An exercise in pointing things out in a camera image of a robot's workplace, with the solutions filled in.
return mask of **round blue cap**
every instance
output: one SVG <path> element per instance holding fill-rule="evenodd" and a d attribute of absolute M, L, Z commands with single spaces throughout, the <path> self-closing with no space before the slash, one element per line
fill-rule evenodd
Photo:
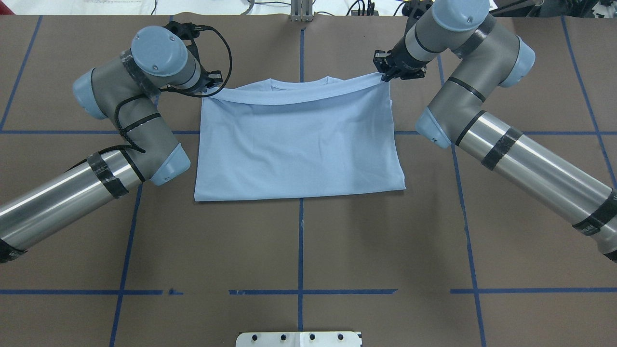
<path fill-rule="evenodd" d="M 478 28 L 490 8 L 489 0 L 435 0 L 431 12 L 440 27 L 460 32 Z"/>
<path fill-rule="evenodd" d="M 99 108 L 94 98 L 94 91 L 92 90 L 92 71 L 84 73 L 77 81 L 73 82 L 73 95 L 77 99 L 79 106 L 83 107 L 86 112 L 96 119 L 107 118 L 103 111 Z"/>
<path fill-rule="evenodd" d="M 145 27 L 131 43 L 131 53 L 137 66 L 145 72 L 167 77 L 180 72 L 188 53 L 182 40 L 163 27 Z"/>
<path fill-rule="evenodd" d="M 510 87 L 517 84 L 523 77 L 529 73 L 531 67 L 533 67 L 536 61 L 536 53 L 533 49 L 531 49 L 520 36 L 518 37 L 518 57 L 516 57 L 516 62 L 514 63 L 514 67 L 512 67 L 512 71 L 503 80 L 502 83 L 499 83 L 502 87 Z"/>

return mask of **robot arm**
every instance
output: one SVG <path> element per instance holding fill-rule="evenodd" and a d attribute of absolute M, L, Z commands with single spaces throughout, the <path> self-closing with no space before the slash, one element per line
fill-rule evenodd
<path fill-rule="evenodd" d="M 385 81 L 418 78 L 446 49 L 462 62 L 416 130 L 441 148 L 459 146 L 593 238 L 617 262 L 617 191 L 481 109 L 497 86 L 518 83 L 535 61 L 531 48 L 489 14 L 488 0 L 436 0 L 391 51 L 375 51 L 373 62 Z"/>
<path fill-rule="evenodd" d="M 79 104 L 93 117 L 111 120 L 126 143 L 94 153 L 54 180 L 0 206 L 0 262 L 15 259 L 146 180 L 162 185 L 189 168 L 182 145 L 151 98 L 165 85 L 171 86 L 170 91 L 192 95 L 222 82 L 220 71 L 208 72 L 201 66 L 194 42 L 188 47 L 183 43 L 208 29 L 212 28 L 176 22 L 165 28 L 143 28 L 120 57 L 75 82 L 73 93 Z"/>

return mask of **fabric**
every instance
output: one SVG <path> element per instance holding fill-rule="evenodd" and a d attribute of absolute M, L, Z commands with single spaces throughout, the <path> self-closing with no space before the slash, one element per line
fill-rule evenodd
<path fill-rule="evenodd" d="M 196 201 L 405 189 L 389 84 L 265 80 L 202 101 Z"/>

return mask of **cylindrical tube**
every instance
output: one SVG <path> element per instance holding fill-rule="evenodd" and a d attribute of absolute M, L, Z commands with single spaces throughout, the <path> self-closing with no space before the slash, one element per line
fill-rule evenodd
<path fill-rule="evenodd" d="M 617 251 L 612 188 L 487 112 L 470 123 L 457 144 L 592 236 L 603 254 Z"/>
<path fill-rule="evenodd" d="M 101 157 L 127 190 L 140 184 L 120 151 Z M 0 206 L 0 239 L 24 251 L 113 199 L 86 162 Z"/>

